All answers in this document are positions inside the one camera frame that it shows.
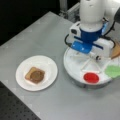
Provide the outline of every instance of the black cable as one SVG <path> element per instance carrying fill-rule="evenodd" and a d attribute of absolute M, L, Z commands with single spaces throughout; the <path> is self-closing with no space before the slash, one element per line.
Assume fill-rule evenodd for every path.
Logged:
<path fill-rule="evenodd" d="M 72 43 L 68 43 L 67 42 L 67 38 L 68 38 L 69 34 L 66 35 L 65 39 L 64 39 L 64 42 L 67 46 L 71 47 Z"/>
<path fill-rule="evenodd" d="M 103 36 L 106 36 L 108 33 L 110 33 L 113 29 L 114 29 L 114 26 L 115 26 L 115 21 L 113 22 L 111 28 L 108 30 L 107 33 L 105 33 Z"/>

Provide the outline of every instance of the white plate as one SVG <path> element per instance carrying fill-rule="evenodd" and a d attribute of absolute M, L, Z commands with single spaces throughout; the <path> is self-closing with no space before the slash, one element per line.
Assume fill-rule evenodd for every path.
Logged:
<path fill-rule="evenodd" d="M 25 79 L 25 75 L 32 68 L 36 67 L 45 71 L 42 82 L 33 84 Z M 16 71 L 16 81 L 24 89 L 38 91 L 50 86 L 56 79 L 58 73 L 56 63 L 46 56 L 33 56 L 23 61 Z"/>

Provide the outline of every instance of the green object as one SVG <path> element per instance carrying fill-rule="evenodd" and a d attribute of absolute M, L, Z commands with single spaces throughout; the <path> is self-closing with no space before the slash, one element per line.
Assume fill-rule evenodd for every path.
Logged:
<path fill-rule="evenodd" d="M 105 69 L 105 74 L 107 74 L 109 77 L 116 78 L 120 76 L 120 67 L 110 65 Z"/>

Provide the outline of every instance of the table surface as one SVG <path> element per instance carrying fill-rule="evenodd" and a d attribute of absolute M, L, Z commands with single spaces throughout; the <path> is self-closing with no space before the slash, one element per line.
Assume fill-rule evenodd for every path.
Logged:
<path fill-rule="evenodd" d="M 71 22 L 49 12 L 0 47 L 0 81 L 42 120 L 119 120 L 120 80 L 97 90 L 82 89 L 72 83 L 63 66 L 67 49 L 64 37 Z M 119 39 L 120 26 L 111 33 Z M 59 73 L 47 89 L 30 92 L 16 82 L 19 64 L 35 55 L 51 57 Z"/>

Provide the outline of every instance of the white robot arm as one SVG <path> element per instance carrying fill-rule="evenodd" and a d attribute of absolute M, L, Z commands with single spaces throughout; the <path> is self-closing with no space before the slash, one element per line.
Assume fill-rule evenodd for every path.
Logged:
<path fill-rule="evenodd" d="M 120 1 L 81 0 L 79 13 L 80 22 L 75 23 L 69 31 L 70 38 L 77 39 L 72 41 L 70 47 L 85 54 L 92 51 L 99 56 L 110 57 L 114 42 L 101 38 L 106 29 L 103 18 L 110 23 L 120 23 Z"/>

